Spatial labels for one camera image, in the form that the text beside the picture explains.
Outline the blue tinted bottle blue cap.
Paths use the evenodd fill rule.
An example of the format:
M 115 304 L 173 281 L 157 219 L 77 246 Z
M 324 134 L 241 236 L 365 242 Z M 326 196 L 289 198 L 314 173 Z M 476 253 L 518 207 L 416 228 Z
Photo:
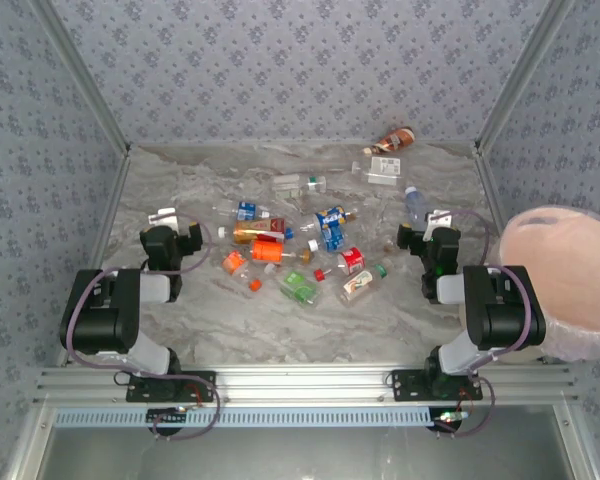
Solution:
M 427 227 L 427 214 L 429 213 L 427 200 L 415 186 L 407 187 L 404 193 L 408 223 L 414 230 L 424 231 Z

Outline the small crushed orange label bottle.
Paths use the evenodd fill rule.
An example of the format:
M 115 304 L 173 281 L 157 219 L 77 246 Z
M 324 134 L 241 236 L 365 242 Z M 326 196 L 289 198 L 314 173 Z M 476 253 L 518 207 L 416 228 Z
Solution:
M 223 270 L 233 278 L 247 278 L 249 262 L 238 250 L 231 251 L 222 261 Z

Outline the colourful label bottle green cap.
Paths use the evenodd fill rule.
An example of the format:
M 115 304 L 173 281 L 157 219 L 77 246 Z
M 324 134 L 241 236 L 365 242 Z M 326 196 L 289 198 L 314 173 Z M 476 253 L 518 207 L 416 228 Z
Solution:
M 362 269 L 347 279 L 339 289 L 339 300 L 345 306 L 351 306 L 378 290 L 387 277 L 389 268 L 383 263 L 375 263 Z

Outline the red cola label bottle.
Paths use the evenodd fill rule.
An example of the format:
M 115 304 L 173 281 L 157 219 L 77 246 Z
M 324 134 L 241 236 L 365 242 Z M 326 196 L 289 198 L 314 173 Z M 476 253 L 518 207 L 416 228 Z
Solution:
M 357 247 L 351 247 L 338 254 L 337 267 L 345 276 L 353 275 L 365 267 L 365 257 Z

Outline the clear bottle blue label white cap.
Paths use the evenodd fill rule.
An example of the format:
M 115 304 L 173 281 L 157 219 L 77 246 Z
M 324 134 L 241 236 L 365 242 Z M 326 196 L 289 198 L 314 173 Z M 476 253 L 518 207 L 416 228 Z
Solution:
M 216 202 L 212 211 L 222 220 L 251 221 L 271 218 L 271 212 L 255 203 L 222 199 Z

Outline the square clear bottle white label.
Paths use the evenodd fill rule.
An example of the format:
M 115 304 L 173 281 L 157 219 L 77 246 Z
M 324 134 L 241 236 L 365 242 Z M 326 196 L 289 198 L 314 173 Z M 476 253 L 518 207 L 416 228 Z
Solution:
M 354 161 L 351 173 L 366 184 L 397 186 L 402 179 L 401 160 L 372 156 L 364 161 Z

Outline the red and gold label bottle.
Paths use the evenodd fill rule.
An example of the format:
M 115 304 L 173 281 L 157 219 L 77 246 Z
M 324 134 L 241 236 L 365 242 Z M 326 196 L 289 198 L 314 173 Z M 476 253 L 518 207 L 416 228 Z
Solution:
M 285 220 L 280 217 L 237 221 L 233 228 L 236 244 L 249 244 L 256 240 L 283 243 L 285 239 Z

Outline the orange label bottle brown cap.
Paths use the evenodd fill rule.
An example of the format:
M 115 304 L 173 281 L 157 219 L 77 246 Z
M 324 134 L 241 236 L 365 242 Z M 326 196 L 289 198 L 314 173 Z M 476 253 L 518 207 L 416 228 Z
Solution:
M 249 249 L 250 259 L 254 262 L 286 265 L 309 264 L 312 253 L 309 249 L 289 249 L 284 243 L 254 240 Z

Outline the Pepsi label plastic bottle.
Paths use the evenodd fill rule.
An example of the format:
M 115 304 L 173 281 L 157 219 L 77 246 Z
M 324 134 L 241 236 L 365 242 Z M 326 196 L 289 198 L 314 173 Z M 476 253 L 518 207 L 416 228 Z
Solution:
M 332 227 L 339 227 L 354 221 L 360 210 L 356 207 L 344 208 L 341 205 L 316 211 L 300 221 L 299 230 L 302 233 L 321 233 Z

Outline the brown label plastic bottle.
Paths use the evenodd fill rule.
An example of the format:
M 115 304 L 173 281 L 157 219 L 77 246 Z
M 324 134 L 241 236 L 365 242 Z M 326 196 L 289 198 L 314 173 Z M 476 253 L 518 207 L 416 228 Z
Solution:
M 382 155 L 406 148 L 414 142 L 414 131 L 410 127 L 401 127 L 389 132 L 373 145 L 365 147 L 362 152 L 367 156 Z

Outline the green label clear bottle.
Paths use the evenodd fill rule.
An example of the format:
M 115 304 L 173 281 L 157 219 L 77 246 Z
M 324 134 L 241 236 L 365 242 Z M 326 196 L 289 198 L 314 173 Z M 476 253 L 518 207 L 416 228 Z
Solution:
M 279 290 L 286 298 L 303 306 L 315 306 L 320 294 L 317 283 L 296 270 L 290 270 L 282 277 Z

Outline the clear bottle green neck band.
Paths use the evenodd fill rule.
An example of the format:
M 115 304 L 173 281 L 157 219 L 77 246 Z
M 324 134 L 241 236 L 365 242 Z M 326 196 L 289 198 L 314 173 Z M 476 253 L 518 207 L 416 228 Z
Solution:
M 324 176 L 288 174 L 272 179 L 272 191 L 278 199 L 294 199 L 305 195 L 322 194 L 327 190 Z

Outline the pink bin with plastic liner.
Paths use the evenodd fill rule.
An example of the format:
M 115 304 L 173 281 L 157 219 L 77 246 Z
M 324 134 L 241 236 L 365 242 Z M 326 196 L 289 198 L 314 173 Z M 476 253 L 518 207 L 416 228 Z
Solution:
M 511 218 L 490 253 L 523 266 L 546 321 L 536 349 L 566 362 L 600 359 L 600 216 L 542 206 Z

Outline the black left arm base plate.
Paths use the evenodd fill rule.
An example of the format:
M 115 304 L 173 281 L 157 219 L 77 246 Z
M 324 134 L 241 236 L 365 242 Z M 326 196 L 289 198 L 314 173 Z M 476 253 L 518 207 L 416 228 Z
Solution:
M 190 378 L 169 380 L 132 375 L 126 390 L 129 403 L 211 403 L 213 400 L 211 388 Z

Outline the aluminium frame post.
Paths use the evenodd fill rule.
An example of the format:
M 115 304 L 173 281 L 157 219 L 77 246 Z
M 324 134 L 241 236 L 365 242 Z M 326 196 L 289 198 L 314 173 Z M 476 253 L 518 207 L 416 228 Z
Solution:
M 534 72 L 552 45 L 576 0 L 547 0 L 514 67 L 476 138 L 476 151 L 485 157 L 528 86 Z
M 52 1 L 27 0 L 27 2 L 110 144 L 118 153 L 126 155 L 128 144 L 122 130 Z

